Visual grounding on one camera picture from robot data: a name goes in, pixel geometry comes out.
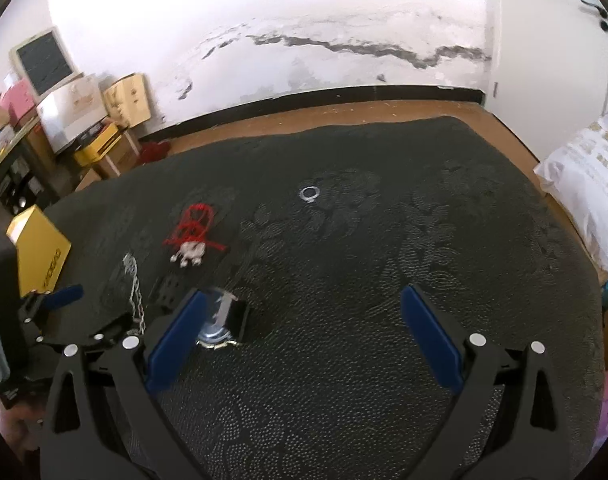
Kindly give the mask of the person's left hand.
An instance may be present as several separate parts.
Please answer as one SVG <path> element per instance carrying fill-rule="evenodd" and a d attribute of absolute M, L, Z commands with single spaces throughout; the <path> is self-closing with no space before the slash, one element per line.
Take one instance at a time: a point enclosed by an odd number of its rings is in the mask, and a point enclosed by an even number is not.
<path fill-rule="evenodd" d="M 40 402 L 19 402 L 13 408 L 5 408 L 0 400 L 0 434 L 21 463 L 36 446 L 28 425 L 37 424 L 44 414 L 45 407 Z"/>

